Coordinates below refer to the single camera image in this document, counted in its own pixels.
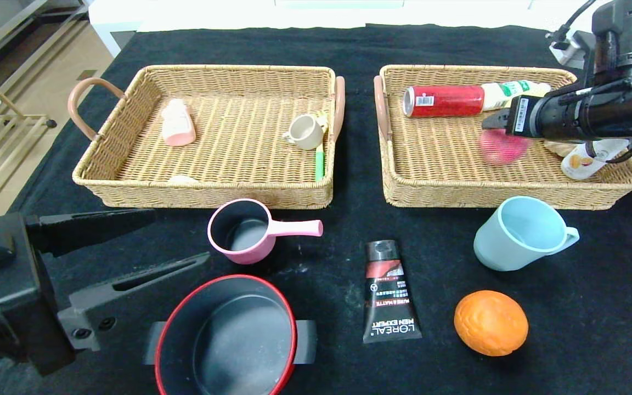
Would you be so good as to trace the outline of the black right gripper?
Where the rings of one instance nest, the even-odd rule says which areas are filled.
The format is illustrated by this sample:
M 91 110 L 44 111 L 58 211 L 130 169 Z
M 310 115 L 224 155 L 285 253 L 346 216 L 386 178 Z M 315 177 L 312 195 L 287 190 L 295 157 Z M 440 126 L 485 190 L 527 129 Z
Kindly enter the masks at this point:
M 562 97 L 521 95 L 510 108 L 494 111 L 482 120 L 484 129 L 505 129 L 507 135 L 545 140 L 582 140 L 575 115 L 576 103 L 564 104 Z

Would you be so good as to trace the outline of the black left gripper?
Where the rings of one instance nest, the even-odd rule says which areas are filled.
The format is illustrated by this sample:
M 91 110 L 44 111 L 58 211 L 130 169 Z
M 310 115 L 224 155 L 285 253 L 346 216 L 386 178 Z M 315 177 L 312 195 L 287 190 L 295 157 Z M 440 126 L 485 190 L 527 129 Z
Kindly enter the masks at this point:
M 59 313 L 42 259 L 42 253 L 60 257 L 155 220 L 153 209 L 0 217 L 0 362 L 30 363 L 49 375 L 75 360 L 73 348 L 97 352 L 142 341 L 156 321 L 166 320 L 198 286 L 208 252 L 78 290 Z

